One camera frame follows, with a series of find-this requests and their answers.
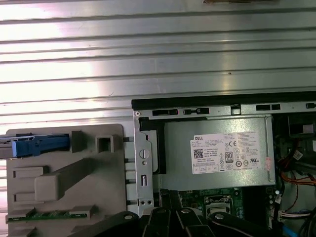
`corrugated metal surface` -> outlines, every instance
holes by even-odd
[[[314,90],[315,10],[315,0],[0,0],[0,133],[119,122],[131,137],[132,98]]]

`white label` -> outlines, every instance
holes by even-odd
[[[302,158],[302,156],[303,156],[303,154],[300,153],[298,150],[296,150],[296,151],[294,152],[293,158],[299,160],[300,158]]]
[[[278,195],[276,196],[275,202],[278,203],[278,204],[280,204],[281,201],[282,201],[282,194],[278,194]]]
[[[193,174],[260,169],[257,132],[196,135],[191,141]]]

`green circuit board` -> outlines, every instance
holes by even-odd
[[[51,211],[51,212],[32,212],[26,217],[8,218],[9,222],[16,221],[43,221],[43,220],[58,220],[58,219],[77,219],[86,218],[87,214],[70,214],[69,211]]]
[[[229,195],[231,196],[231,214],[243,219],[243,202],[242,190],[227,188],[227,189],[206,189],[206,190],[193,190],[181,191],[180,197],[182,198],[182,205],[184,207],[193,207],[202,211],[204,217],[207,216],[207,208],[204,202],[205,197]]]

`screw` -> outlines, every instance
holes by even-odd
[[[146,159],[146,158],[149,157],[149,151],[147,151],[147,150],[141,150],[141,151],[139,152],[139,156],[140,156],[140,158],[142,158],[142,159]]]
[[[223,219],[224,219],[224,216],[223,216],[222,214],[216,214],[216,215],[215,215],[215,218],[216,218],[217,220],[223,220]]]
[[[131,215],[126,215],[126,216],[124,216],[124,219],[130,220],[130,219],[133,219],[133,217]]]
[[[190,210],[189,210],[189,209],[182,209],[181,212],[182,212],[183,214],[188,214],[188,213],[190,212]]]

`qr code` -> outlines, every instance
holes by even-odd
[[[204,158],[203,149],[195,149],[195,150],[193,150],[193,152],[194,152],[194,159]]]

